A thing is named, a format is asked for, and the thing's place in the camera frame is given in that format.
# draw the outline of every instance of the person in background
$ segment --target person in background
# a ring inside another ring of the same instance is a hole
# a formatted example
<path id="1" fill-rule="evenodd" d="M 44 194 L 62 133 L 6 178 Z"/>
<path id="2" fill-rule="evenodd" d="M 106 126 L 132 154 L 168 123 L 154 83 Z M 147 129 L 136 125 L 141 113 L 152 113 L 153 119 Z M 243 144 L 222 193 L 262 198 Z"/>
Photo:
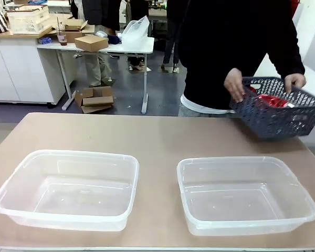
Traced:
<path id="1" fill-rule="evenodd" d="M 116 30 L 120 30 L 119 24 L 119 9 L 121 0 L 107 0 L 108 1 L 108 13 L 107 18 L 102 18 L 101 24 L 105 27 L 105 32 L 108 35 L 116 36 Z M 114 59 L 119 59 L 119 56 L 110 56 Z"/>
<path id="2" fill-rule="evenodd" d="M 131 20 L 139 20 L 144 16 L 149 15 L 149 2 L 148 0 L 126 0 L 130 3 Z M 135 70 L 143 70 L 144 62 L 139 57 L 128 57 L 130 67 Z"/>
<path id="3" fill-rule="evenodd" d="M 107 13 L 105 7 L 103 8 L 102 0 L 91 3 L 90 0 L 75 0 L 75 5 L 78 8 L 78 18 L 88 20 L 90 25 L 95 25 L 95 32 L 102 30 L 101 19 L 102 16 L 106 17 Z M 108 79 L 111 69 L 105 62 L 101 55 L 85 54 L 85 67 L 87 72 L 89 87 L 98 87 L 107 85 L 103 83 L 103 79 Z"/>
<path id="4" fill-rule="evenodd" d="M 243 100 L 242 77 L 266 53 L 287 92 L 306 84 L 290 0 L 190 0 L 178 50 L 187 68 L 180 117 L 234 117 L 230 99 Z"/>
<path id="5" fill-rule="evenodd" d="M 179 63 L 179 36 L 181 23 L 187 9 L 188 0 L 168 0 L 167 1 L 167 39 L 166 49 L 164 51 L 162 71 L 165 71 L 165 65 L 169 64 L 172 50 L 174 47 L 173 72 L 176 72 Z"/>

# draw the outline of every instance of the open cardboard box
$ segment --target open cardboard box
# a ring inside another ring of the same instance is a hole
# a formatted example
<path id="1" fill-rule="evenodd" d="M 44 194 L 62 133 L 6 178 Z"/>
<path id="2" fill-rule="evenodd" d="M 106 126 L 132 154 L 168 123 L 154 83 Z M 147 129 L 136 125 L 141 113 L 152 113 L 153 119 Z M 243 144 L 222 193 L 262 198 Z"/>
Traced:
<path id="1" fill-rule="evenodd" d="M 113 105 L 111 87 L 86 88 L 81 93 L 76 92 L 75 102 L 84 114 L 109 109 Z"/>
<path id="2" fill-rule="evenodd" d="M 74 43 L 75 38 L 83 37 L 85 34 L 94 34 L 95 32 L 95 26 L 88 25 L 88 22 L 84 22 L 82 19 L 65 19 L 62 24 L 65 26 L 65 31 L 61 31 L 61 33 L 67 35 L 68 43 Z M 52 30 L 49 34 L 55 35 L 57 31 Z"/>

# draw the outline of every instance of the cardboard box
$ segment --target cardboard box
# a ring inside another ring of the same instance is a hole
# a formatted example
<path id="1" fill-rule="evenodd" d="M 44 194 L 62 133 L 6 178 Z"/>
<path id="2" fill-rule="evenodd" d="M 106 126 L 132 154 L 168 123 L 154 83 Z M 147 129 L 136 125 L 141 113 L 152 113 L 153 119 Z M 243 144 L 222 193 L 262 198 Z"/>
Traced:
<path id="1" fill-rule="evenodd" d="M 90 52 L 99 51 L 109 47 L 107 38 L 101 38 L 95 35 L 75 38 L 75 44 L 77 48 Z"/>
<path id="2" fill-rule="evenodd" d="M 86 88 L 81 93 L 76 92 L 75 101 L 84 114 L 109 109 L 113 105 L 111 87 Z"/>
<path id="3" fill-rule="evenodd" d="M 66 30 L 61 31 L 61 33 L 67 35 L 67 42 L 68 43 L 74 43 L 75 38 L 81 38 L 85 34 L 94 34 L 94 25 L 88 25 L 87 21 L 83 22 L 81 19 L 64 19 L 61 21 L 62 24 L 64 24 Z M 57 27 L 57 20 L 55 22 L 52 22 L 52 27 L 56 29 Z M 57 31 L 53 30 L 48 33 L 48 35 L 57 35 Z"/>
<path id="4" fill-rule="evenodd" d="M 84 22 L 82 19 L 66 19 L 62 22 L 65 26 L 65 31 L 79 32 L 84 29 L 88 22 Z"/>

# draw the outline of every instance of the blue plastic basket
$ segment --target blue plastic basket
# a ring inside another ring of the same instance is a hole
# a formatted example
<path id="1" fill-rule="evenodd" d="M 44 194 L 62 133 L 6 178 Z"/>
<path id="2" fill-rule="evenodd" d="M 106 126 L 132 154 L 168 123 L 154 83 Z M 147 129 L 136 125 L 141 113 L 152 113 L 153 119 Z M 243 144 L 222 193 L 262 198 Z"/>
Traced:
<path id="1" fill-rule="evenodd" d="M 278 139 L 309 135 L 315 126 L 315 97 L 299 88 L 292 87 L 290 94 L 285 91 L 285 83 L 275 77 L 243 78 L 245 97 L 237 103 L 233 99 L 230 107 L 260 137 Z M 248 87 L 252 86 L 257 93 Z M 258 95 L 272 95 L 287 100 L 293 108 L 270 106 Z"/>

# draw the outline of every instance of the hand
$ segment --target hand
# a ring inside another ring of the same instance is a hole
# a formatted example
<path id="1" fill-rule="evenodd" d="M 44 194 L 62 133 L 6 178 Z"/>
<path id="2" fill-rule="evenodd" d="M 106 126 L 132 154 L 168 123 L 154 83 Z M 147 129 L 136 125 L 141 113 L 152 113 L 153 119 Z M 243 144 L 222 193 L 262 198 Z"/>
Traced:
<path id="1" fill-rule="evenodd" d="M 243 77 L 241 71 L 237 68 L 232 69 L 226 76 L 224 87 L 229 91 L 236 102 L 242 102 L 245 94 L 243 86 Z"/>
<path id="2" fill-rule="evenodd" d="M 287 93 L 292 92 L 292 85 L 298 88 L 303 88 L 307 84 L 306 78 L 300 73 L 293 73 L 285 78 L 285 88 Z"/>

